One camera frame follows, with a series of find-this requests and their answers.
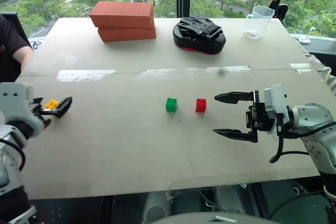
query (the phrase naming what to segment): green lego brick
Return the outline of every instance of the green lego brick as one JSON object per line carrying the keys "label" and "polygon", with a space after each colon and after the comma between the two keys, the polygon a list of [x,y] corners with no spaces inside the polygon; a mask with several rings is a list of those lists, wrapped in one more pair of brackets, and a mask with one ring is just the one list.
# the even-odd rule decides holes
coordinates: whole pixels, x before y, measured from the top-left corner
{"label": "green lego brick", "polygon": [[167,98],[166,111],[175,113],[176,112],[176,107],[177,107],[177,99]]}

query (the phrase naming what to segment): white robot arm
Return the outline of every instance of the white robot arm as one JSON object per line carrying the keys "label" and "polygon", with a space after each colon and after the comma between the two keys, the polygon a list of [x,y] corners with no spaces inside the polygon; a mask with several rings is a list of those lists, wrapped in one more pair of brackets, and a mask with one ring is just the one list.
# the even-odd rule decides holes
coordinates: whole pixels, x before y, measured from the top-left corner
{"label": "white robot arm", "polygon": [[42,98],[33,99],[33,88],[21,83],[0,84],[0,110],[5,124],[0,125],[0,221],[11,224],[34,223],[36,208],[28,202],[20,171],[25,164],[22,149],[30,137],[38,136],[51,122],[43,115],[61,118],[72,98],[55,109],[42,109]]}
{"label": "white robot arm", "polygon": [[[230,92],[215,96],[215,100],[237,104],[239,100],[253,101],[246,112],[248,133],[240,130],[217,129],[214,132],[236,140],[258,142],[257,131],[265,131],[279,137],[279,147],[270,159],[276,162],[285,154],[310,155],[324,182],[324,191],[330,201],[336,203],[336,122],[325,107],[309,103],[289,107],[280,84],[264,90],[265,102],[259,101],[257,90]],[[301,138],[307,152],[283,152],[284,138]]]}

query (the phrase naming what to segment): table surface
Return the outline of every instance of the table surface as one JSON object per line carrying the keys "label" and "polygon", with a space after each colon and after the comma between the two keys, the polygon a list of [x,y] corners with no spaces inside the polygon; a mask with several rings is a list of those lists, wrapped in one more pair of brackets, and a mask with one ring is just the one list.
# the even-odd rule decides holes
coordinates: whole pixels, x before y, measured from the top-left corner
{"label": "table surface", "polygon": [[[281,23],[273,21],[264,38],[252,40],[241,31],[243,19],[213,20],[227,44],[209,56],[174,45],[171,33],[178,19],[155,19],[156,39],[105,44],[90,19],[59,19],[18,79],[33,85],[34,96],[44,102],[73,97],[67,114],[53,119],[25,149],[23,179],[30,198],[317,175],[309,156],[287,155],[270,164],[278,141],[264,132],[257,144],[212,132],[247,132],[250,105],[220,103],[215,95],[262,91],[276,83],[283,84],[289,105],[320,103],[336,116],[335,96],[318,73],[291,68],[290,63],[307,60]],[[177,98],[176,113],[165,111],[167,97]],[[195,113],[196,98],[207,99],[205,114]],[[303,151],[304,146],[286,140],[284,149]]]}

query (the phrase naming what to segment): red brick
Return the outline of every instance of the red brick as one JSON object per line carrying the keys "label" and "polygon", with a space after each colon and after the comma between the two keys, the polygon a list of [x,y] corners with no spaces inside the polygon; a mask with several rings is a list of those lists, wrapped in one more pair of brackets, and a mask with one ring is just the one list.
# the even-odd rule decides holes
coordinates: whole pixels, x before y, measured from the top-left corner
{"label": "red brick", "polygon": [[90,17],[96,27],[141,29],[154,27],[151,3],[99,1],[91,11]]}
{"label": "red brick", "polygon": [[104,42],[156,38],[155,27],[151,29],[98,28],[98,33]]}

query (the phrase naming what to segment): black cable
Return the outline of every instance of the black cable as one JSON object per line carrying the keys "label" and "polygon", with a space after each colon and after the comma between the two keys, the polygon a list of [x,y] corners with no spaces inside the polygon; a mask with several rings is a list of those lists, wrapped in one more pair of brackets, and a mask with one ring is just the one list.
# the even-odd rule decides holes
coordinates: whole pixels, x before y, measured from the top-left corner
{"label": "black cable", "polygon": [[282,152],[280,156],[287,155],[287,154],[302,154],[302,155],[309,155],[308,152],[301,152],[301,151],[290,151],[290,152]]}
{"label": "black cable", "polygon": [[310,136],[310,135],[312,135],[312,134],[315,134],[315,133],[317,133],[317,132],[319,132],[319,131],[324,130],[325,128],[328,128],[328,127],[331,127],[331,126],[334,126],[334,125],[336,125],[336,122],[328,123],[328,124],[326,124],[326,125],[324,125],[324,126],[318,127],[317,129],[312,130],[312,131],[309,131],[309,132],[307,132],[307,133],[298,134],[298,137]]}
{"label": "black cable", "polygon": [[278,145],[277,154],[275,154],[275,155],[269,160],[269,162],[270,162],[271,164],[273,164],[273,163],[275,163],[276,161],[278,161],[279,158],[280,158],[281,155],[282,155],[283,139],[284,139],[283,136],[279,136],[279,145]]}
{"label": "black cable", "polygon": [[205,197],[205,195],[201,192],[201,190],[198,190],[198,193],[203,197],[203,199],[205,199],[205,201],[208,201],[208,203],[210,203],[211,205],[213,205],[218,210],[220,210],[222,212],[227,212],[224,208],[219,207],[217,204],[215,204],[214,202],[212,202],[211,200],[209,200],[207,197]]}
{"label": "black cable", "polygon": [[16,144],[11,143],[10,141],[4,140],[2,138],[0,138],[0,143],[4,143],[10,147],[12,147],[13,149],[15,149],[17,152],[19,152],[20,156],[21,156],[21,164],[19,167],[19,170],[22,170],[23,167],[25,166],[26,163],[26,155],[24,154],[24,152],[21,150],[21,148],[19,146],[17,146]]}
{"label": "black cable", "polygon": [[291,201],[295,200],[295,199],[298,199],[298,198],[302,198],[302,197],[305,197],[305,196],[311,196],[311,195],[317,195],[317,194],[324,194],[324,191],[321,190],[321,191],[315,191],[315,192],[312,192],[312,193],[308,193],[308,194],[303,194],[303,195],[299,195],[299,196],[296,196],[296,197],[293,197],[291,199],[287,199],[286,201],[284,201],[283,203],[281,203],[279,206],[277,206],[273,212],[270,213],[270,215],[268,216],[268,220],[271,220],[273,218],[273,216],[286,204],[290,203]]}

